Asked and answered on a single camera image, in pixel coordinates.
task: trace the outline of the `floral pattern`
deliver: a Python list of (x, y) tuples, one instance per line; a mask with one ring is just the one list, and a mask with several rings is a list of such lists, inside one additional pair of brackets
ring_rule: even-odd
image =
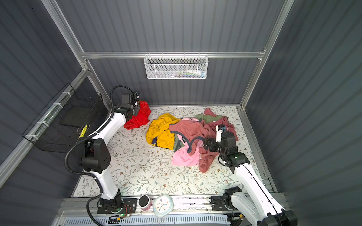
[[(111, 154), (110, 170), (122, 196), (196, 195), (218, 194), (224, 189), (240, 184), (229, 168), (215, 158), (206, 173), (198, 166), (171, 165), (173, 150), (151, 146), (146, 142), (146, 132), (152, 120), (164, 113), (177, 118), (202, 114), (207, 107), (151, 107), (150, 122), (137, 129), (119, 129), (108, 143)], [(245, 135), (235, 106), (210, 107), (212, 112), (225, 115), (235, 126), (239, 141), (237, 146), (250, 160), (259, 176), (255, 159)], [(95, 196), (99, 188), (89, 176), (82, 176), (75, 188), (74, 197)]]

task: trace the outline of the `alarm clock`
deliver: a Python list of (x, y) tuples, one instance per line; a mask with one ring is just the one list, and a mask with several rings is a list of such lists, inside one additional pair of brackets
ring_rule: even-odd
[(153, 201), (153, 212), (157, 217), (163, 217), (173, 210), (172, 198), (169, 195), (160, 195)]

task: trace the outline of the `aluminum frame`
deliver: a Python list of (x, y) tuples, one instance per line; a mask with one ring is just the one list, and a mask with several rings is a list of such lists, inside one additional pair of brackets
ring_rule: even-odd
[[(63, 93), (61, 93), (60, 96), (54, 101), (54, 103), (59, 103), (67, 95), (67, 92), (70, 92), (73, 88), (78, 88), (84, 79), (88, 76), (88, 74), (88, 69), (82, 69), (75, 79), (70, 83), (70, 85), (67, 86)], [(51, 105), (51, 107), (40, 118), (40, 121), (44, 121), (44, 119), (52, 112), (52, 110), (54, 110), (55, 107), (56, 105)], [(28, 134), (33, 134), (39, 128), (39, 126), (39, 123), (35, 124)], [(32, 147), (33, 143), (23, 138), (15, 147), (15, 149), (10, 153), (10, 155), (4, 160), (0, 166), (0, 188), (14, 172), (15, 168), (20, 164), (20, 162)]]
[(282, 9), (280, 10), (280, 13), (278, 15), (278, 19), (275, 22), (274, 27), (271, 31), (271, 34), (268, 38), (268, 41), (265, 45), (264, 57), (260, 60), (260, 62), (256, 66), (253, 76), (251, 77), (248, 87), (244, 93), (244, 96), (241, 99), (240, 105), (243, 109), (246, 107), (246, 105), (250, 99), (250, 96), (255, 88), (256, 82), (258, 81), (261, 73), (263, 72), (265, 64), (266, 64), (266, 62), (269, 58), (269, 55), (275, 45), (275, 42), (277, 41), (279, 33), (282, 30), (282, 27), (285, 23), (285, 20), (287, 19), (287, 16), (290, 12), (290, 9), (291, 9), (293, 3), (294, 3), (294, 0), (285, 0), (284, 1)]
[(62, 13), (56, 0), (41, 0), (41, 1), (45, 6), (46, 10), (48, 11), (48, 13), (50, 14), (50, 16), (52, 17), (54, 23), (58, 27), (60, 33), (63, 35), (64, 39), (66, 40), (67, 44), (69, 45), (69, 48), (72, 50), (79, 64), (82, 66), (82, 68), (90, 69), (91, 73), (89, 74), (88, 78), (92, 83), (96, 92), (102, 94), (103, 103), (106, 106), (106, 108), (109, 110), (111, 107), (110, 98), (90, 62), (86, 61), (81, 56), (83, 48), (78, 42), (77, 37), (75, 36), (73, 30), (71, 29), (67, 19)]
[[(194, 213), (220, 213), (227, 214), (232, 213), (232, 210), (226, 211), (217, 211), (213, 212), (211, 203), (209, 203), (209, 198), (213, 195), (171, 195), (171, 198), (174, 201), (174, 210), (169, 213), (172, 214), (194, 214)], [(251, 200), (249, 194), (245, 193), (247, 199)], [(284, 193), (271, 193), (271, 196), (280, 203), (286, 210), (289, 210), (289, 205), (285, 199)], [(149, 196), (151, 199), (155, 199), (157, 196)], [(123, 196), (126, 198), (136, 198), (139, 199), (140, 196)], [(58, 213), (55, 217), (57, 225), (62, 225), (66, 217), (87, 217), (88, 214), (85, 209), (85, 204), (89, 200), (89, 197), (79, 197), (79, 198), (65, 198), (58, 210)], [(93, 200), (89, 203), (89, 210), (91, 211), (94, 217), (96, 216), (110, 216), (113, 214), (97, 214), (97, 201)], [(142, 211), (139, 207), (136, 208), (137, 215), (153, 215), (152, 209), (147, 211)]]
[(84, 59), (143, 59), (146, 55), (159, 56), (159, 58), (183, 58), (185, 56), (205, 56), (213, 58), (245, 58), (261, 59), (264, 52), (82, 52)]
[(260, 176), (262, 177), (262, 180), (264, 180), (263, 177), (268, 178), (272, 190), (274, 192), (278, 192), (277, 187), (275, 186), (275, 183), (273, 181), (272, 175), (270, 174), (268, 165), (265, 162), (264, 155), (260, 149), (258, 140), (256, 139), (254, 130), (250, 124), (250, 121), (249, 121), (249, 118), (248, 118), (248, 115), (247, 115), (245, 109), (242, 109), (239, 107), (239, 108), (237, 108), (237, 112), (239, 113), (241, 123), (243, 124), (245, 134), (246, 134), (249, 144), (250, 144), (250, 149), (253, 152), (254, 159), (255, 159), (256, 165), (258, 166), (258, 170), (259, 170)]

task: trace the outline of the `green cloth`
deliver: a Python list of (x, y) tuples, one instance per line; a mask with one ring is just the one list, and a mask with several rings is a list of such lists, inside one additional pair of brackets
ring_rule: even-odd
[(210, 123), (212, 121), (217, 121), (220, 120), (223, 116), (222, 115), (217, 115), (217, 116), (211, 116), (211, 115), (204, 115), (204, 114), (199, 114), (196, 115), (195, 118), (197, 119), (203, 119), (206, 123)]
[(173, 152), (176, 152), (178, 149), (185, 146), (177, 137), (177, 134), (175, 134), (175, 143), (173, 144)]

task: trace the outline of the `gray corrugated wall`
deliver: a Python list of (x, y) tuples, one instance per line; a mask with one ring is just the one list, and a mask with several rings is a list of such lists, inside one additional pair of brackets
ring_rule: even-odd
[[(0, 1), (0, 163), (80, 70), (41, 1)], [(0, 225), (51, 224), (78, 178), (65, 170), (63, 159), (61, 153), (30, 150), (0, 188)]]
[[(263, 50), (283, 0), (58, 4), (86, 52), (257, 52)], [(90, 60), (107, 91), (126, 84), (141, 91), (150, 105), (240, 103), (256, 61), (210, 59), (205, 80), (176, 81), (147, 79), (139, 59)]]
[[(147, 79), (142, 59), (90, 59), (104, 88), (124, 84), (140, 91), (150, 105), (237, 104), (253, 74), (257, 59), (210, 59), (206, 79)], [(114, 99), (127, 90), (114, 92)]]
[(361, 8), (296, 1), (246, 107), (301, 225), (361, 225)]
[(0, 162), (81, 68), (38, 1), (0, 2)]

